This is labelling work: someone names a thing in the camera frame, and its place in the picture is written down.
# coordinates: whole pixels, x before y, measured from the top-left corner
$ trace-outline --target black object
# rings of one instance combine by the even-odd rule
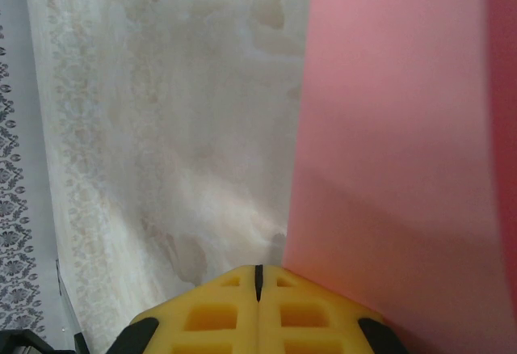
[[[75,354],[73,350],[54,350],[30,330],[0,331],[0,354],[12,354],[16,348],[35,348],[41,354]]]
[[[357,322],[363,331],[374,354],[410,354],[393,330],[370,318]]]
[[[145,318],[122,330],[106,354],[143,354],[160,322],[156,318]]]
[[[255,265],[255,292],[257,293],[257,301],[260,301],[262,295],[262,286],[264,284],[263,265]]]
[[[84,335],[81,332],[78,332],[76,335],[74,335],[74,342],[75,351],[77,354],[90,354],[90,350],[88,350]]]

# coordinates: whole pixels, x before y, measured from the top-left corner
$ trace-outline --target pink foam board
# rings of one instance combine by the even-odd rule
[[[517,315],[517,0],[489,0],[489,66],[498,217]]]
[[[421,353],[515,353],[489,0],[311,0],[284,266]]]

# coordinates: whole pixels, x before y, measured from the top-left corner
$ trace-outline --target floral pattern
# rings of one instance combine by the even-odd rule
[[[4,32],[0,26],[0,43]],[[15,102],[8,97],[14,97],[15,91],[7,82],[9,65],[3,61],[8,53],[0,47],[0,329],[28,328],[44,337],[36,259],[31,256],[34,247],[29,245],[31,231],[25,226],[30,220],[22,217],[27,201],[25,187],[19,185],[23,169],[16,166],[21,160],[15,152],[19,138],[11,132],[16,126],[12,119]]]

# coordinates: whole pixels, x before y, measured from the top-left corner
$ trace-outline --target pink wall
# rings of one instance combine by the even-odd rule
[[[487,0],[312,0],[284,264],[415,352],[517,352],[491,177]]]

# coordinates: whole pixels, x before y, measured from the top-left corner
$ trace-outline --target yellow foam piece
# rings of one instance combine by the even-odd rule
[[[159,321],[144,354],[373,354],[357,321],[382,317],[282,268],[234,269],[138,315]]]

